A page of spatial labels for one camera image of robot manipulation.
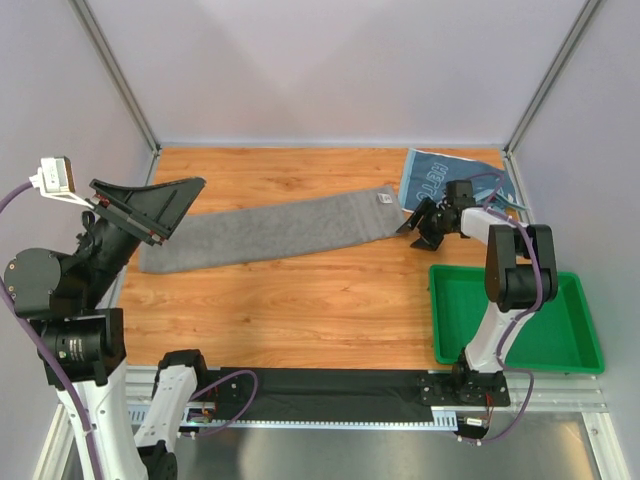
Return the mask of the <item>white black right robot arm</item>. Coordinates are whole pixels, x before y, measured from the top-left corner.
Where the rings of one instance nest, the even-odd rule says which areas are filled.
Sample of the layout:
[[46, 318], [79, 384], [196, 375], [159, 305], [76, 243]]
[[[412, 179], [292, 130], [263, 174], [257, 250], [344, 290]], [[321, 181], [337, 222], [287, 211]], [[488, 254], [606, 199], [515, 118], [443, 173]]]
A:
[[472, 182], [446, 183], [440, 202], [420, 201], [396, 230], [416, 230], [411, 246], [435, 251], [447, 234], [473, 238], [487, 247], [484, 286], [489, 300], [480, 326], [462, 349], [449, 374], [420, 378], [429, 400], [477, 404], [490, 399], [509, 403], [504, 372], [506, 356], [518, 334], [541, 307], [555, 299], [559, 281], [552, 230], [524, 225], [473, 198]]

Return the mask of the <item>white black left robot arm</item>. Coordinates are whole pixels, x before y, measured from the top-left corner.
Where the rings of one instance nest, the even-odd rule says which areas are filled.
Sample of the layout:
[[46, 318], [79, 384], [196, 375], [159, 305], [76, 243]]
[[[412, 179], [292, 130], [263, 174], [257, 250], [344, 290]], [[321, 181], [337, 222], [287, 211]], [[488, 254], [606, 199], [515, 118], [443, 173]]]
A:
[[29, 248], [8, 263], [1, 292], [34, 341], [64, 405], [88, 479], [173, 479], [182, 415], [207, 367], [197, 349], [159, 362], [138, 429], [126, 400], [124, 313], [101, 300], [141, 244], [176, 231], [204, 188], [200, 177], [123, 187], [99, 180], [75, 252]]

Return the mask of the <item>grey terry towel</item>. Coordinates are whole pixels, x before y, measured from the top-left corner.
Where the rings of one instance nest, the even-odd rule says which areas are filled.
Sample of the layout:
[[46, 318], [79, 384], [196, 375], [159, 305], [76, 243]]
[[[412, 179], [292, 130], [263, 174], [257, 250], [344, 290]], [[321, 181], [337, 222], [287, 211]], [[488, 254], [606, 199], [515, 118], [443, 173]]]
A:
[[186, 216], [139, 270], [170, 274], [275, 260], [392, 238], [405, 215], [389, 185], [310, 200]]

